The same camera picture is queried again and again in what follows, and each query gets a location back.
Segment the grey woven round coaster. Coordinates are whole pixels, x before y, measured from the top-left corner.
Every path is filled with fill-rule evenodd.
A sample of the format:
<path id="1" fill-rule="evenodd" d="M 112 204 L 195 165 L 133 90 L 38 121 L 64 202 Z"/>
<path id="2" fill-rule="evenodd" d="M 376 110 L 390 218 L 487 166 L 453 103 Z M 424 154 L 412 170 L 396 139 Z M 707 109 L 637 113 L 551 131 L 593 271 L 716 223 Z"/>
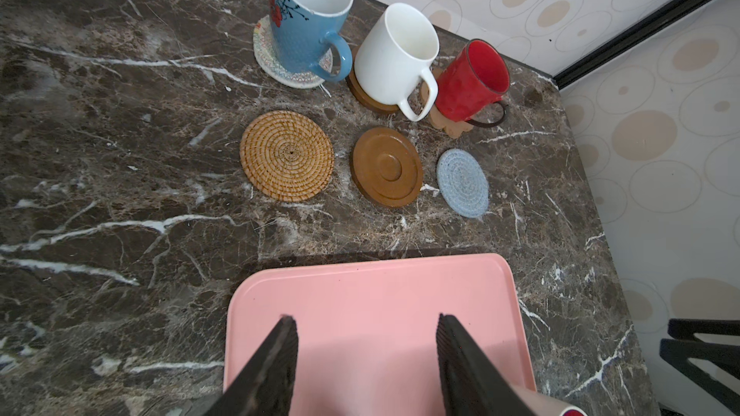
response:
<path id="1" fill-rule="evenodd" d="M 470 153 L 453 148 L 441 154 L 437 162 L 437 182 L 443 198 L 459 215 L 478 219 L 487 212 L 489 182 Z"/>

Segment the brown paw shaped coaster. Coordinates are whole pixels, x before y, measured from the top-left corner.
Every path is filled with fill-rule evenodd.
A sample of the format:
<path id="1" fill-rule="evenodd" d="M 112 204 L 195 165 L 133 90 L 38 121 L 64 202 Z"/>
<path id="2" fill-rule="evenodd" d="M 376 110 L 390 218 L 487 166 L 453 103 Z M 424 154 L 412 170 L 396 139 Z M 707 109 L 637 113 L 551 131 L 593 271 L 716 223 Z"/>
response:
<path id="1" fill-rule="evenodd" d="M 432 73 L 435 76 L 435 78 L 439 77 L 441 73 L 443 73 L 443 70 L 440 67 L 432 67 Z M 427 103 L 427 100 L 429 98 L 429 88 L 425 82 L 422 82 L 421 88 L 419 90 L 419 99 L 422 105 L 425 105 Z M 462 134 L 472 131 L 474 126 L 469 124 L 468 122 L 456 122 L 451 121 L 450 119 L 447 119 L 443 114 L 439 113 L 439 110 L 437 109 L 437 106 L 433 106 L 430 113 L 425 117 L 429 123 L 435 129 L 443 131 L 448 137 L 452 139 L 458 139 Z"/>

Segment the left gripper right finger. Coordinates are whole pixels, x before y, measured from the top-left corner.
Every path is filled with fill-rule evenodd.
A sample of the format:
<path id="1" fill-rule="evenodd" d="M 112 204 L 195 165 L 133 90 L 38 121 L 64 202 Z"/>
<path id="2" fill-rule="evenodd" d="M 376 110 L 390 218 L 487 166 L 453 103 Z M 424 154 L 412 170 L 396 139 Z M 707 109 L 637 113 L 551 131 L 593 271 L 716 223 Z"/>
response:
<path id="1" fill-rule="evenodd" d="M 534 415 L 455 316 L 439 316 L 436 340 L 447 415 Z"/>

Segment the blue floral mug white inside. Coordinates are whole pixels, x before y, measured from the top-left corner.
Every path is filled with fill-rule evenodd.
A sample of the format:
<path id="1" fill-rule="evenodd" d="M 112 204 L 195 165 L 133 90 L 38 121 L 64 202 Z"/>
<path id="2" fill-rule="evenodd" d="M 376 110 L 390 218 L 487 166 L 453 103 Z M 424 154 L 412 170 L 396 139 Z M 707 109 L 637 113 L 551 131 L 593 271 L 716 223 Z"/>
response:
<path id="1" fill-rule="evenodd" d="M 354 0 L 269 0 L 277 59 L 293 73 L 311 72 L 338 82 L 353 66 L 340 36 Z"/>

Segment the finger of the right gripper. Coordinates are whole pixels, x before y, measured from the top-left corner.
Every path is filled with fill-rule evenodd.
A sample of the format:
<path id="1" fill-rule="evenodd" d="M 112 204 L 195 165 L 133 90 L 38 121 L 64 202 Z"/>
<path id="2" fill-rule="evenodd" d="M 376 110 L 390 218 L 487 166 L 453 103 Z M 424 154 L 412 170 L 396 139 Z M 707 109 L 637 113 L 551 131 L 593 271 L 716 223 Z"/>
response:
<path id="1" fill-rule="evenodd" d="M 703 360 L 739 379 L 739 346 L 705 342 L 698 334 L 739 338 L 738 320 L 670 319 L 668 339 L 660 342 L 660 356 L 701 387 L 734 415 L 739 414 L 739 393 L 713 379 L 691 359 Z"/>

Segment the white mug red inside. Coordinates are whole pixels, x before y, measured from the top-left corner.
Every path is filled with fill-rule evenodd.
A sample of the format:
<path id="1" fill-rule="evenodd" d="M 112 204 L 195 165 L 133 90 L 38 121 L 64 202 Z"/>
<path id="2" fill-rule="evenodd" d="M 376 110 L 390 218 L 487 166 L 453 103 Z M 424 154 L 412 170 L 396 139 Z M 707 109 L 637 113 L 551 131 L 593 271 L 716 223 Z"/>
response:
<path id="1" fill-rule="evenodd" d="M 566 403 L 525 387 L 512 385 L 516 396 L 539 416 L 586 416 L 586 413 L 573 404 Z"/>

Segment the brown wooden coaster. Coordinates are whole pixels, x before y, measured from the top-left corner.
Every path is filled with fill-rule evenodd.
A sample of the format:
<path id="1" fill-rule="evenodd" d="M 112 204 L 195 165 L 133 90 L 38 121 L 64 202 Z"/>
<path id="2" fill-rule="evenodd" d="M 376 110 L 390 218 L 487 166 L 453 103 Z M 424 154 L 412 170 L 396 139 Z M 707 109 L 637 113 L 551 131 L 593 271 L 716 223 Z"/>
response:
<path id="1" fill-rule="evenodd" d="M 420 193 L 423 167 L 410 140 L 387 127 L 360 136 L 350 160 L 351 175 L 365 198 L 388 208 L 411 204 Z"/>
<path id="2" fill-rule="evenodd" d="M 348 75 L 347 84 L 350 92 L 353 94 L 356 100 L 358 100 L 358 102 L 360 102 L 360 104 L 362 104 L 362 106 L 364 106 L 365 108 L 383 116 L 391 116 L 400 111 L 397 105 L 387 105 L 377 102 L 368 94 L 366 94 L 366 92 L 362 90 L 362 86 L 360 86 L 360 83 L 358 82 L 355 69 L 352 69 L 350 74 Z"/>

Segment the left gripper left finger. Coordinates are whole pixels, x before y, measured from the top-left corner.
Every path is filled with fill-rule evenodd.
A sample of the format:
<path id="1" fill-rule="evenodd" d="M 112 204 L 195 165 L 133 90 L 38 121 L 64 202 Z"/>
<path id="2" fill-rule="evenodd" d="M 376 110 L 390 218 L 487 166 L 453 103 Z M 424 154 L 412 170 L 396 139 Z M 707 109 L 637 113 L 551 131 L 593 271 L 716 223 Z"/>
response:
<path id="1" fill-rule="evenodd" d="M 298 351 L 297 322 L 283 316 L 205 415 L 288 415 Z"/>

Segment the woven rattan round coaster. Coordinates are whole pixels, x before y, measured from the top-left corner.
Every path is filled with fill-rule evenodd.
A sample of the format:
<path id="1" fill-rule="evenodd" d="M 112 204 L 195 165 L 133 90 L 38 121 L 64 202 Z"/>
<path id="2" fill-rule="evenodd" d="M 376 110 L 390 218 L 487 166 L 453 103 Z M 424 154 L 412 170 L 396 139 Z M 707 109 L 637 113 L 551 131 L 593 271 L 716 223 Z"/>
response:
<path id="1" fill-rule="evenodd" d="M 335 166 L 328 135 L 309 117 L 277 110 L 254 119 L 239 146 L 250 183 L 284 202 L 310 200 L 326 189 Z"/>

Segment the dark red mug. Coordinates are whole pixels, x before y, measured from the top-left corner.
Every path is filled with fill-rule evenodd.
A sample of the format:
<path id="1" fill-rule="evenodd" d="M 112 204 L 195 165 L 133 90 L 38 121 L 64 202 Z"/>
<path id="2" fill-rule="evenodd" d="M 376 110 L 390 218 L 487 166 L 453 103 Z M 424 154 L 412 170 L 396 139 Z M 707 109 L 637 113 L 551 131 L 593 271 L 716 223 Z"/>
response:
<path id="1" fill-rule="evenodd" d="M 467 122 L 480 128 L 497 127 L 506 119 L 507 104 L 503 97 L 510 83 L 508 67 L 495 48 L 484 40 L 471 40 L 437 77 L 439 93 L 435 106 L 451 121 Z M 473 118 L 493 104 L 501 107 L 499 119 L 482 122 Z"/>

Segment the multicolour woven round coaster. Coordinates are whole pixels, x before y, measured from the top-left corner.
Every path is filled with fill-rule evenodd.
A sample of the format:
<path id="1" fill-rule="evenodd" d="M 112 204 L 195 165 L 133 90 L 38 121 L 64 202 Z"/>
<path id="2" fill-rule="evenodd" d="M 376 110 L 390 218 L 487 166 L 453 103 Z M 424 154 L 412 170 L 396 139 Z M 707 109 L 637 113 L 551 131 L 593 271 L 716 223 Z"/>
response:
<path id="1" fill-rule="evenodd" d="M 277 82 L 290 88 L 309 90 L 321 86 L 325 80 L 315 73 L 311 71 L 291 72 L 281 64 L 278 57 L 279 43 L 274 37 L 272 26 L 273 20 L 269 15 L 262 17 L 254 26 L 252 43 L 254 44 L 254 57 L 256 57 L 258 65 Z M 298 50 L 300 44 L 306 44 L 308 46 L 308 57 L 315 56 L 315 52 L 319 49 L 319 42 L 313 42 L 310 36 L 300 33 L 300 27 L 287 32 L 280 30 L 279 32 L 283 35 L 283 38 L 286 39 L 283 43 L 288 44 L 288 47 L 293 50 Z"/>

